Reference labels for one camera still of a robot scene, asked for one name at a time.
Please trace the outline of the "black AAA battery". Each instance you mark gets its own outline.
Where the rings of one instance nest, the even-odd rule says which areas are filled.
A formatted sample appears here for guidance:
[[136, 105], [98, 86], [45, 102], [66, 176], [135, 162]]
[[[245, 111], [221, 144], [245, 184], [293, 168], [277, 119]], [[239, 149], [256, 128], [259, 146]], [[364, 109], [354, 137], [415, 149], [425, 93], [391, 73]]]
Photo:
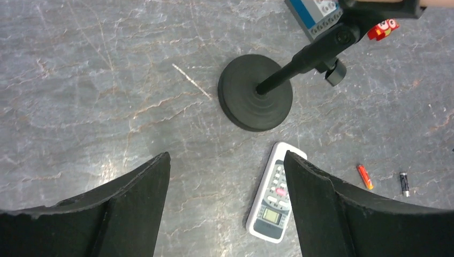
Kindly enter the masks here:
[[400, 184], [401, 184], [402, 194], [405, 197], [409, 197], [410, 196], [410, 187], [409, 187], [409, 183], [408, 183], [407, 173], [406, 172], [401, 172], [399, 174], [399, 177], [400, 177]]

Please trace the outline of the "orange AAA battery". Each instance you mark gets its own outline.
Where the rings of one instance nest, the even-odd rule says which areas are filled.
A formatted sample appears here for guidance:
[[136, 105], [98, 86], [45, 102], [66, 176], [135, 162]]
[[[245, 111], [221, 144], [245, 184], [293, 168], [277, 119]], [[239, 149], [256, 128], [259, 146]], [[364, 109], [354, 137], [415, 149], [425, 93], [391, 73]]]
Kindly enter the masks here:
[[371, 180], [369, 174], [366, 171], [366, 168], [362, 164], [360, 164], [357, 166], [357, 171], [358, 171], [365, 187], [368, 190], [372, 190], [374, 188], [374, 185], [372, 183], [372, 180]]

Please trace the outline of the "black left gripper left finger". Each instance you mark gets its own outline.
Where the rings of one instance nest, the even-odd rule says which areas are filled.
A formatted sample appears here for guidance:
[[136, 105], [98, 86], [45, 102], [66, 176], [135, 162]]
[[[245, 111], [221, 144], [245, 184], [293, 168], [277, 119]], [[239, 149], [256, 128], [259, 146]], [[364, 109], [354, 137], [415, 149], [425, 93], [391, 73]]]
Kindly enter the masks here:
[[53, 206], [2, 210], [1, 256], [152, 256], [170, 162], [169, 153], [160, 153]]

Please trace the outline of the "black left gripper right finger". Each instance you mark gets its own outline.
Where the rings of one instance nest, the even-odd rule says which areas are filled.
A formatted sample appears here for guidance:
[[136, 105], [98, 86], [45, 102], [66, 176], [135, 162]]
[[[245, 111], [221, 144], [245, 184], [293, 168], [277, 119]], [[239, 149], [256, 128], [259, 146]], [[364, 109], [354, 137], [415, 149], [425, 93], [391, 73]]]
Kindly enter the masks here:
[[287, 152], [303, 256], [453, 256], [453, 211], [363, 190]]

